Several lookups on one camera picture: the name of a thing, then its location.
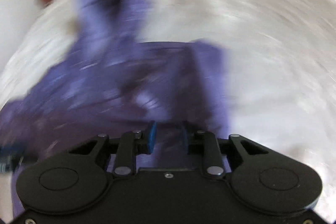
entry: screw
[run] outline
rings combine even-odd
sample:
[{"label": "screw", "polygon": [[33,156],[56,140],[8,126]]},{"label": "screw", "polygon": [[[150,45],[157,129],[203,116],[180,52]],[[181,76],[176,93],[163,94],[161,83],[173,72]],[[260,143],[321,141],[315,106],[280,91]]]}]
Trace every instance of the screw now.
[{"label": "screw", "polygon": [[36,222],[30,218],[26,219],[25,224],[36,224]]},{"label": "screw", "polygon": [[172,179],[173,177],[174,177],[173,174],[171,174],[171,173],[165,173],[165,178],[166,179]]},{"label": "screw", "polygon": [[120,176],[127,176],[131,172],[132,172],[132,170],[128,166],[119,166],[119,167],[115,168],[115,170],[114,170],[114,173],[116,173],[117,175],[120,175]]},{"label": "screw", "polygon": [[220,176],[221,174],[224,173],[224,169],[219,166],[210,166],[207,168],[207,172],[210,175]]}]

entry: purple cloth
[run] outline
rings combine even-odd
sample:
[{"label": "purple cloth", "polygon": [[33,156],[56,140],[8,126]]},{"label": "purple cloth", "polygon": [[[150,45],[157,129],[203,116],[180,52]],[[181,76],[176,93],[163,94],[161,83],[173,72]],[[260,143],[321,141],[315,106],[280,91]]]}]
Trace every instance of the purple cloth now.
[{"label": "purple cloth", "polygon": [[203,41],[137,43],[148,0],[78,0],[79,36],[23,100],[0,112],[0,144],[41,158],[99,133],[112,138],[161,122],[153,155],[138,166],[187,167],[174,124],[227,137],[223,52]]}]

